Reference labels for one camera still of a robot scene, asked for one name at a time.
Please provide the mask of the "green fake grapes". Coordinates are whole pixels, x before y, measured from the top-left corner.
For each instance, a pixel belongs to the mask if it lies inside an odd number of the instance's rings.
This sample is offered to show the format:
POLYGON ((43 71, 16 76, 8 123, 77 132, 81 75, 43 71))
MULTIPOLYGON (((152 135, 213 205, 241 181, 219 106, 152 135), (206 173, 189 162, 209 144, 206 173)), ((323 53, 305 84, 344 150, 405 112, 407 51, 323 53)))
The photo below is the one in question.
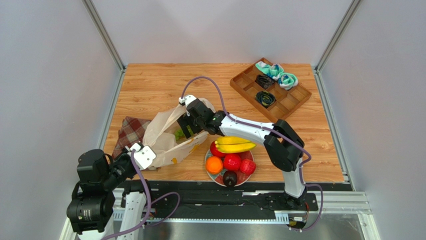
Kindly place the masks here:
MULTIPOLYGON (((194 133, 193 133, 192 129, 190 128, 190 126, 187 126, 187 130, 188 130, 190 136, 194 135, 194 133)), ((176 141, 179 141, 181 139, 187 138, 182 129, 176 130, 174 132, 174 136, 175 136, 175 140, 176 141)))

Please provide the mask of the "dark purple fake fruit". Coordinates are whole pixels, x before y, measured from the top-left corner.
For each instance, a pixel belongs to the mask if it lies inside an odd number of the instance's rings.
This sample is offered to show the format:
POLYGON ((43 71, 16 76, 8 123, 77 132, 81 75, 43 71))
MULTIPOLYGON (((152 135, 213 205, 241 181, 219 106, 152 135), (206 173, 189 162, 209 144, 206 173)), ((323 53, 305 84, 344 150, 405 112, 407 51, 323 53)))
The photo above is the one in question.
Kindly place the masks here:
POLYGON ((238 183, 238 175, 235 171, 227 170, 223 174, 222 181, 226 187, 234 187, 238 183))

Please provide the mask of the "orange fake fruit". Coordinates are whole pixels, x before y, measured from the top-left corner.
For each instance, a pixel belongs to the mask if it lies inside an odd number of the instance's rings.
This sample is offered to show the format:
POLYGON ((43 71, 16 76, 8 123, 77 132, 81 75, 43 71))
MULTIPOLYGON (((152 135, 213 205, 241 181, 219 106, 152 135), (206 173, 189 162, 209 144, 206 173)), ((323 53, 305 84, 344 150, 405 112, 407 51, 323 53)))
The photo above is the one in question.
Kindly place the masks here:
POLYGON ((217 156, 210 156, 205 161, 205 169, 212 175, 217 175, 223 170, 223 161, 217 156))

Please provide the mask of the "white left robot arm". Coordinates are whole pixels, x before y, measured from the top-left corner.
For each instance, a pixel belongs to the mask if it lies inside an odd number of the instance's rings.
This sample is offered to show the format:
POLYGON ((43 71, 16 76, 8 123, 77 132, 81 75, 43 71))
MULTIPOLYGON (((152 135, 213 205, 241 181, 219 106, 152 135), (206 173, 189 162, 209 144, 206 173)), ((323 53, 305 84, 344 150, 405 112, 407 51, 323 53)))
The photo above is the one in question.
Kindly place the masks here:
POLYGON ((151 187, 147 180, 133 180, 140 170, 131 154, 141 154, 146 162, 155 155, 138 146, 122 150, 117 157, 93 149, 78 159, 79 181, 71 194, 66 215, 72 230, 80 240, 136 240, 139 237, 144 208, 152 202, 151 187), (123 187, 121 207, 124 215, 118 233, 114 232, 114 190, 123 187))

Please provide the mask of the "yellow fake banana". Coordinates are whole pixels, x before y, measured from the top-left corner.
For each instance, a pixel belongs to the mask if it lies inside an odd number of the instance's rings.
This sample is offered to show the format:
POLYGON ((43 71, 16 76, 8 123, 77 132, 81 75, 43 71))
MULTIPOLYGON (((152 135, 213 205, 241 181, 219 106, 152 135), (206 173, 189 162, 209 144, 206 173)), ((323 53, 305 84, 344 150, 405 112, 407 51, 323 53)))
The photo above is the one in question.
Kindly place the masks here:
POLYGON ((237 136, 221 136, 214 141, 216 149, 225 154, 235 154, 250 151, 257 145, 247 139, 237 136))

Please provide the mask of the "red fake pomegranate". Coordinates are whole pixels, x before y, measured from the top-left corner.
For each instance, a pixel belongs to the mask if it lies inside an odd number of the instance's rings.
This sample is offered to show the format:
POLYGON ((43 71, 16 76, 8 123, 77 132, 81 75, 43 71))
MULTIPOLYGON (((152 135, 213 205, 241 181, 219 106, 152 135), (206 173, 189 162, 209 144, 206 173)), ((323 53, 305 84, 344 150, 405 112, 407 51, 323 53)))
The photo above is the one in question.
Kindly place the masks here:
POLYGON ((249 176, 255 172, 256 168, 257 168, 256 163, 246 158, 241 161, 241 164, 239 166, 239 171, 249 176))

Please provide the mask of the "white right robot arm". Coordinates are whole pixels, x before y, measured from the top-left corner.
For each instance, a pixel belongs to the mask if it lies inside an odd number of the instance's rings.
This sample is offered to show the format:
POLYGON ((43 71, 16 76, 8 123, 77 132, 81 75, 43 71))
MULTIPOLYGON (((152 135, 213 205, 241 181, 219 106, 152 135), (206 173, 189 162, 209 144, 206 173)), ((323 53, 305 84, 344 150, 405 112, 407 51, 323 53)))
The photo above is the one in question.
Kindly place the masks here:
POLYGON ((213 112, 193 95, 181 97, 178 102, 186 110, 177 120, 186 138, 204 131, 210 135, 239 137, 261 145, 272 164, 282 171, 285 193, 299 200, 305 196, 307 190, 300 169, 302 157, 306 154, 304 142, 286 121, 256 122, 223 110, 213 112))

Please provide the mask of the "red fake tomato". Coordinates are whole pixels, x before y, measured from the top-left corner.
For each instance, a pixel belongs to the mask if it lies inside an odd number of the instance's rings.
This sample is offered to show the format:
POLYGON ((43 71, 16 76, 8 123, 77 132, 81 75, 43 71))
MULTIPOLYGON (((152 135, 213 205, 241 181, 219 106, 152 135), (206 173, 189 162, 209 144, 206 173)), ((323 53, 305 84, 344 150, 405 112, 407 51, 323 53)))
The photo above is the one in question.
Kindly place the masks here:
POLYGON ((223 152, 220 152, 218 149, 217 149, 217 147, 216 147, 216 143, 213 141, 211 144, 210 144, 210 153, 213 155, 213 156, 215 156, 215 157, 218 157, 218 158, 224 158, 227 154, 226 153, 223 153, 223 152))

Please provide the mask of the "translucent white plastic bag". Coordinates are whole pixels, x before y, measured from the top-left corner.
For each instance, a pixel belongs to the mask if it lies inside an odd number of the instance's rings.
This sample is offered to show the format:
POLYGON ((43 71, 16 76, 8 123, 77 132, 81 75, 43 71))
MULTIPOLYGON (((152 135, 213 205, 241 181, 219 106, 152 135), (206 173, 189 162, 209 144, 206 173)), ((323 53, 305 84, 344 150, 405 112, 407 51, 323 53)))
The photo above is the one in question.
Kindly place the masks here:
POLYGON ((192 134, 190 138, 175 136, 181 130, 177 120, 186 114, 186 108, 178 104, 175 108, 157 113, 147 125, 142 144, 149 146, 156 154, 149 170, 180 163, 208 138, 209 133, 205 131, 192 134))

